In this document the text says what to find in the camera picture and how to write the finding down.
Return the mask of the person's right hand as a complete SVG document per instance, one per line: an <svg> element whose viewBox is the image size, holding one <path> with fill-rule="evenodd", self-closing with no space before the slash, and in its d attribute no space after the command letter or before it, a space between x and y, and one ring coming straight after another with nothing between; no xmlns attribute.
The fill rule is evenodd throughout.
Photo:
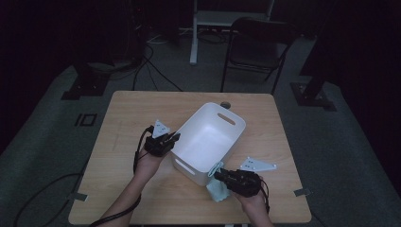
<svg viewBox="0 0 401 227"><path fill-rule="evenodd" d="M256 213L268 213L266 207L265 196L261 190L251 197L244 197L234 193L235 198L240 202L242 210L247 215L255 215Z"/></svg>

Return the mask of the light blue cloth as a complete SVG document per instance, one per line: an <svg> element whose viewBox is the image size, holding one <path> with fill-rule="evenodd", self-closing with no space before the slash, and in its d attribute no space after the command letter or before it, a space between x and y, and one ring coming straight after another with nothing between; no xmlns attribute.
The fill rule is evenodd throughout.
<svg viewBox="0 0 401 227"><path fill-rule="evenodd" d="M223 201L230 196L230 190L227 188L226 184L217 180L214 176L214 174L219 173L223 167L224 163L218 162L215 163L208 172L209 183L206 185L206 188L212 200L215 202Z"/></svg>

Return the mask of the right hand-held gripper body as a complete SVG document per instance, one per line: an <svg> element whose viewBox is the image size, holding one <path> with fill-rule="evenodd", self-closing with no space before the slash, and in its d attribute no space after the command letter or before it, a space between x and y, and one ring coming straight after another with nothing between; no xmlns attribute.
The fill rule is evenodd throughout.
<svg viewBox="0 0 401 227"><path fill-rule="evenodd" d="M269 197L269 188L260 178L258 172L275 170L276 164L267 163L247 157L237 170L231 170L233 177L229 177L227 188L241 196L251 197L261 190L267 199Z"/></svg>

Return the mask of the white plastic basket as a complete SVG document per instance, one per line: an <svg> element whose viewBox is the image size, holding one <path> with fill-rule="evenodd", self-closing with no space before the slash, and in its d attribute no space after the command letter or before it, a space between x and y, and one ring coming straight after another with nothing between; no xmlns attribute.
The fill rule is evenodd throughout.
<svg viewBox="0 0 401 227"><path fill-rule="evenodd" d="M231 156L245 128L246 122L237 114L216 103L205 103L179 128L172 163L191 181L205 186L210 181L209 171Z"/></svg>

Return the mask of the black stand base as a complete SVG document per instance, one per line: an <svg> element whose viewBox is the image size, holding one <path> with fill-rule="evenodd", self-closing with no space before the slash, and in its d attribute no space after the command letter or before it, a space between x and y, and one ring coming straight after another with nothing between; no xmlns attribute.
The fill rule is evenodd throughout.
<svg viewBox="0 0 401 227"><path fill-rule="evenodd" d="M110 74L97 72L86 62L73 64L77 77L68 91L61 96L61 100L79 100L82 96L103 96Z"/></svg>
<svg viewBox="0 0 401 227"><path fill-rule="evenodd" d="M291 82L291 90L299 106L321 107L327 112L335 112L337 108L323 91L322 82Z"/></svg>

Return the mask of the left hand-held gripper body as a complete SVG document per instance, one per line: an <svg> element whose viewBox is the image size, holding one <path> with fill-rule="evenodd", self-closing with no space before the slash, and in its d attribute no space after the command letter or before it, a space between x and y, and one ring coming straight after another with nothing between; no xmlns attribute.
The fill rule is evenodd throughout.
<svg viewBox="0 0 401 227"><path fill-rule="evenodd" d="M153 125L147 127L145 132L148 132L149 136L146 138L144 149L149 154L163 157L174 148L170 140L167 140L173 132L160 120L156 120Z"/></svg>

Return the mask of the person's left hand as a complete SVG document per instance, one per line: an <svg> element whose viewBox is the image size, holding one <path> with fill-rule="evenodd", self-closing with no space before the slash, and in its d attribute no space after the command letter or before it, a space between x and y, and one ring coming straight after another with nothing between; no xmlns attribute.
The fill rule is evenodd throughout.
<svg viewBox="0 0 401 227"><path fill-rule="evenodd" d="M147 183L156 174L163 160L164 157L153 156L142 148L138 153L133 178L137 182Z"/></svg>

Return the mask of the black folding chair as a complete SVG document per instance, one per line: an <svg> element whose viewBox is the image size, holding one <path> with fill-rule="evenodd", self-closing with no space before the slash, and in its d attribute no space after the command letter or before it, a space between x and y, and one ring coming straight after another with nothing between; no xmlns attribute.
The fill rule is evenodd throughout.
<svg viewBox="0 0 401 227"><path fill-rule="evenodd" d="M277 71L270 91L273 96L287 53L298 37L297 28L290 23L252 17L236 19L230 26L219 91L224 91L228 68L266 72L265 81Z"/></svg>

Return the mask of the white metal desk frame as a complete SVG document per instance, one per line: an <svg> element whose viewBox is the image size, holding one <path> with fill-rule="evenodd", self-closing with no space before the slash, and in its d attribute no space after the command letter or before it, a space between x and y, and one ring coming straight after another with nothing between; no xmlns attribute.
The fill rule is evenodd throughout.
<svg viewBox="0 0 401 227"><path fill-rule="evenodd" d="M255 17L257 19L269 20L275 0L268 0L266 11L245 12L245 11L217 11L217 10L199 10L198 1L193 0L192 16L192 44L189 57L189 64L196 65L198 62L198 26L230 26L240 17Z"/></svg>

